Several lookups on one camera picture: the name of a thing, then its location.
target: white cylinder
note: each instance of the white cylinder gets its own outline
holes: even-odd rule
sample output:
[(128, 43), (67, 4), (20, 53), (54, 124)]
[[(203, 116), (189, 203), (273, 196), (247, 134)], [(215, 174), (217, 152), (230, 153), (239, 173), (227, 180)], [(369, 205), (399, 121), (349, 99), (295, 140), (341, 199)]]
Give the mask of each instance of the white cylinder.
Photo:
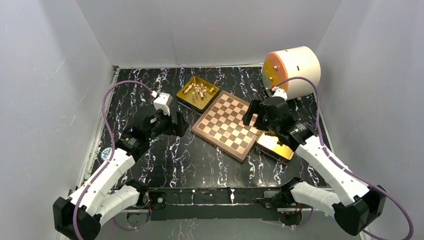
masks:
[[(304, 77), (318, 85), (321, 78), (321, 66), (315, 53), (307, 46), (281, 51), (273, 51), (266, 57), (262, 68), (262, 81), (270, 94), (272, 86), (292, 77)], [(314, 88), (305, 80), (295, 79), (283, 85), (288, 99), (311, 94)]]

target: gray wall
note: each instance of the gray wall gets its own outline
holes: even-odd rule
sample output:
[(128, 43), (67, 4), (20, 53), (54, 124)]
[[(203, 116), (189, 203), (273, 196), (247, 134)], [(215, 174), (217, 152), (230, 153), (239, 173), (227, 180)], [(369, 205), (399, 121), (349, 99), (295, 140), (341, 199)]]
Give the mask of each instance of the gray wall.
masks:
[(77, 0), (120, 67), (262, 63), (271, 51), (315, 50), (341, 0)]
[[(120, 214), (117, 221), (124, 226), (126, 215)], [(108, 240), (111, 223), (107, 222), (96, 240)], [(359, 236), (345, 233), (331, 217), (314, 212), (305, 226), (291, 230), (282, 228), (279, 222), (264, 222), (261, 219), (179, 219), (153, 221), (137, 232), (113, 228), (111, 240), (359, 240)]]
[[(316, 54), (322, 110), (336, 154), (406, 207), (424, 239), (424, 1), (344, 0)], [(401, 239), (391, 202), (370, 226)]]
[(75, 0), (0, 2), (0, 234), (53, 240), (53, 202), (81, 175), (112, 65)]

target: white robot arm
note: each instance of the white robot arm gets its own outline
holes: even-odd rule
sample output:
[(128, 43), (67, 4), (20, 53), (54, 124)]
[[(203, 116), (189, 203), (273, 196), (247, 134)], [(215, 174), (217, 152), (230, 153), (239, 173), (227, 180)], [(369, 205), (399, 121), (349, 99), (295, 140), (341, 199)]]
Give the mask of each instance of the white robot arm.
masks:
[(53, 204), (54, 226), (57, 231), (76, 240), (73, 212), (77, 208), (77, 227), (84, 240), (94, 240), (104, 223), (122, 210), (133, 206), (145, 206), (149, 202), (148, 188), (142, 182), (128, 181), (118, 191), (108, 195), (111, 188), (140, 159), (150, 147), (150, 141), (161, 134), (182, 137), (189, 125), (181, 112), (173, 123), (170, 104), (172, 96), (161, 93), (153, 105), (156, 113), (140, 119), (142, 127), (128, 126), (123, 130), (110, 161), (104, 161), (97, 171), (66, 199), (59, 197)]
[[(290, 147), (297, 155), (309, 162), (314, 169), (334, 189), (329, 192), (294, 178), (281, 187), (281, 193), (274, 199), (287, 204), (302, 203), (332, 216), (338, 225), (348, 234), (356, 236), (383, 211), (386, 197), (350, 176), (349, 170), (314, 134), (314, 130), (304, 121), (295, 121), (286, 102), (283, 89), (274, 89), (271, 98), (264, 101), (252, 100), (243, 123), (248, 125), (253, 114), (257, 114), (254, 126), (269, 131), (278, 137), (280, 144)], [(340, 169), (330, 159), (344, 169)]]

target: table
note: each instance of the table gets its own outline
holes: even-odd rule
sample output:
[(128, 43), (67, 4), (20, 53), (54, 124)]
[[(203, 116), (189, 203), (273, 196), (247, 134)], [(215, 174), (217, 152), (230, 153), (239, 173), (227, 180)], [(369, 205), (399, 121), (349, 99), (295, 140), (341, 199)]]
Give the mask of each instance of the table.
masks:
[[(250, 102), (267, 98), (261, 71), (261, 67), (132, 68), (120, 69), (117, 82), (136, 80), (152, 90), (176, 96), (193, 76), (198, 76)], [(296, 119), (315, 126), (317, 104), (313, 94), (288, 103)], [(153, 99), (139, 85), (121, 85), (115, 90), (107, 116), (115, 140), (127, 124), (144, 113), (143, 106), (149, 105), (153, 105)], [(182, 111), (190, 125), (200, 117), (179, 105), (176, 97), (171, 110)], [(326, 135), (324, 140), (329, 146)], [(103, 128), (92, 173), (102, 164), (102, 153), (107, 152), (110, 146), (111, 139)], [(151, 188), (275, 187), (293, 177), (302, 178), (313, 186), (328, 186), (314, 168), (297, 155), (284, 165), (252, 148), (244, 163), (240, 163), (189, 128), (183, 137), (161, 135), (154, 139), (150, 150), (120, 178), (115, 187), (131, 179), (143, 181)]]

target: gold box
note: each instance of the gold box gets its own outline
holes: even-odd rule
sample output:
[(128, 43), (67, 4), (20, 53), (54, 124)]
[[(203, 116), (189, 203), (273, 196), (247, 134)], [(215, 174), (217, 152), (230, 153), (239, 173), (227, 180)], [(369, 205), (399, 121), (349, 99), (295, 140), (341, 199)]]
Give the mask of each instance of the gold box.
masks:
[[(203, 99), (201, 99), (200, 96), (196, 97), (196, 99), (193, 99), (192, 92), (194, 91), (194, 87), (190, 88), (187, 93), (184, 93), (184, 91), (187, 90), (191, 84), (196, 84), (199, 86), (203, 84), (204, 87), (207, 87), (207, 95), (205, 95)], [(182, 87), (182, 89), (177, 92), (176, 99), (181, 105), (194, 110), (198, 114), (202, 114), (212, 103), (212, 101), (218, 96), (219, 92), (219, 87), (203, 80), (198, 76), (193, 76), (190, 81), (188, 81), (184, 87)]]
[(295, 152), (287, 145), (278, 144), (278, 141), (278, 137), (262, 132), (256, 140), (255, 147), (273, 159), (288, 164)]

